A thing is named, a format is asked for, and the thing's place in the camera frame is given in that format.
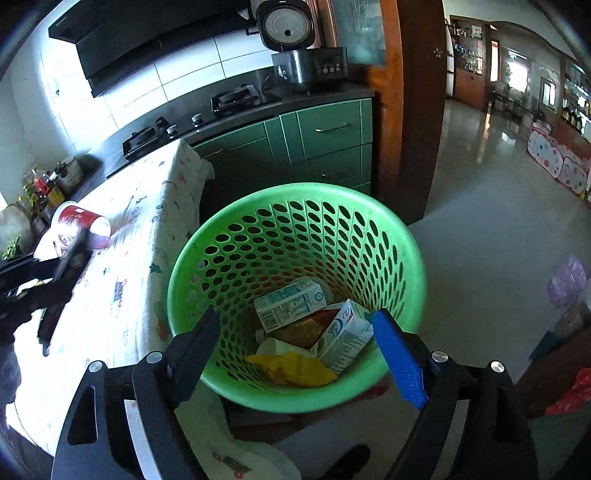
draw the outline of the yellow plastic bag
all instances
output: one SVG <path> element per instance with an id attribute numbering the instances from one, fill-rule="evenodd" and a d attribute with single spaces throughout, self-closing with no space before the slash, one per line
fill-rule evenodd
<path id="1" fill-rule="evenodd" d="M 265 374 L 279 385 L 320 387 L 337 378 L 317 358 L 305 358 L 295 352 L 285 355 L 249 355 L 247 360 L 260 365 Z"/>

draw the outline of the stove burner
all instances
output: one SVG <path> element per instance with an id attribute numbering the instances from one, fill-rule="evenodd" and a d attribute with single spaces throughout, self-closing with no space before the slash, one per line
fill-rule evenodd
<path id="1" fill-rule="evenodd" d="M 123 142 L 125 159 L 127 161 L 137 160 L 168 143 L 166 135 L 168 127 L 170 124 L 161 116 L 156 120 L 155 127 L 146 127 L 139 132 L 133 132 L 131 138 Z"/>
<path id="2" fill-rule="evenodd" d="M 241 85 L 212 97 L 212 112 L 215 114 L 243 110 L 261 98 L 254 85 Z"/>

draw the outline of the window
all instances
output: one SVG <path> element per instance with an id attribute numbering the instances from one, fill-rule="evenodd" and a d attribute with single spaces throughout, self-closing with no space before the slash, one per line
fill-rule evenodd
<path id="1" fill-rule="evenodd" d="M 516 61 L 507 63 L 509 68 L 509 86 L 519 92 L 524 92 L 527 88 L 528 70 L 527 67 Z"/>
<path id="2" fill-rule="evenodd" d="M 548 80 L 542 79 L 542 103 L 552 110 L 556 101 L 556 86 Z"/>
<path id="3" fill-rule="evenodd" d="M 499 43 L 491 41 L 491 82 L 499 79 Z"/>

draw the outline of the black countertop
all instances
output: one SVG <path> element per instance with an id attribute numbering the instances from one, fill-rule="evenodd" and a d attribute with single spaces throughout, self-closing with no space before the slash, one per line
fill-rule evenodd
<path id="1" fill-rule="evenodd" d="M 165 117 L 171 124 L 176 124 L 180 132 L 188 130 L 187 133 L 181 135 L 181 138 L 189 143 L 189 145 L 197 145 L 222 133 L 273 118 L 282 113 L 322 105 L 324 103 L 371 98 L 374 96 L 373 90 L 350 82 L 342 83 L 334 89 L 313 93 L 295 93 L 282 85 L 276 85 L 264 90 L 265 95 L 270 95 L 268 100 L 271 99 L 271 101 L 268 101 L 268 103 L 253 106 L 248 110 L 223 118 L 214 119 L 209 103 L 211 96 L 246 82 L 252 83 L 259 89 L 270 73 L 272 73 L 272 69 L 261 69 L 231 79 L 222 80 L 221 82 L 217 82 L 217 84 L 197 89 L 194 92 L 165 103 L 150 113 L 134 120 L 80 159 L 83 168 L 85 170 L 92 170 L 93 173 L 87 175 L 86 179 L 72 195 L 71 200 L 80 200 L 102 184 L 108 177 L 113 176 L 119 170 L 130 165 L 131 163 L 127 162 L 123 156 L 123 141 L 129 138 L 132 132 L 153 125 L 155 120 L 161 116 Z M 190 117 L 197 112 L 203 113 L 205 123 L 200 128 L 191 129 Z"/>

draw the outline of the glass cabinet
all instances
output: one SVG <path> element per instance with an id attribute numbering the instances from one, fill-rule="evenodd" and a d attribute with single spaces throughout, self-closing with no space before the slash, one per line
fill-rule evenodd
<path id="1" fill-rule="evenodd" d="M 379 0 L 330 1 L 338 45 L 349 63 L 386 65 L 384 25 Z"/>

